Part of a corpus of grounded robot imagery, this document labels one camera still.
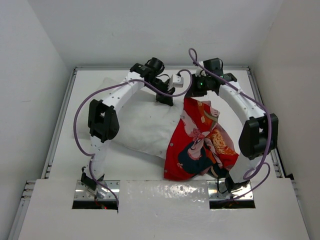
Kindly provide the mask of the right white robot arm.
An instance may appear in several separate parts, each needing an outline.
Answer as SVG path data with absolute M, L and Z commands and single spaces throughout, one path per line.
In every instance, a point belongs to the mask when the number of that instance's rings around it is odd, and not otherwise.
M 220 58 L 195 60 L 193 63 L 197 69 L 186 95 L 203 97 L 208 91 L 215 92 L 230 106 L 242 124 L 238 140 L 240 154 L 224 181 L 226 190 L 231 192 L 255 177 L 267 155 L 277 147 L 279 119 L 248 96 L 233 74 L 223 72 Z

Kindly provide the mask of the red patterned pillowcase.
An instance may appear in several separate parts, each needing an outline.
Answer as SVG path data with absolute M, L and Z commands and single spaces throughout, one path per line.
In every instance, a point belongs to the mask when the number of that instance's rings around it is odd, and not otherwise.
M 210 101 L 184 99 L 180 120 L 166 151 L 166 180 L 187 181 L 205 174 L 214 178 L 227 176 L 239 155 L 219 124 L 219 116 Z

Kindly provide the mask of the white pillow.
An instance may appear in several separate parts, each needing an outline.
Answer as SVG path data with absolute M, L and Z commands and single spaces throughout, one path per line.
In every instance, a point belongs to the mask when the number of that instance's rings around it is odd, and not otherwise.
M 117 114 L 119 132 L 112 141 L 131 150 L 165 159 L 183 106 L 181 99 L 175 99 L 173 106 L 168 106 L 156 102 L 152 93 L 139 90 Z

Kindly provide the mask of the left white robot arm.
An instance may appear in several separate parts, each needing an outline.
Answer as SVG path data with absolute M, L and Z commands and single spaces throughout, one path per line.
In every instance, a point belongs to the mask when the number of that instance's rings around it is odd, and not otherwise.
M 82 153 L 90 157 L 86 167 L 82 168 L 81 182 L 90 190 L 95 191 L 104 179 L 102 169 L 107 155 L 107 149 L 112 139 L 119 132 L 120 125 L 117 114 L 126 102 L 141 88 L 147 86 L 156 92 L 158 103 L 173 106 L 174 87 L 170 81 L 163 82 L 158 76 L 164 71 L 165 65 L 158 58 L 151 58 L 145 64 L 136 63 L 130 69 L 124 80 L 115 85 L 115 90 L 101 100 L 87 97 L 90 100 L 88 109 L 88 128 L 90 134 L 90 153 Z

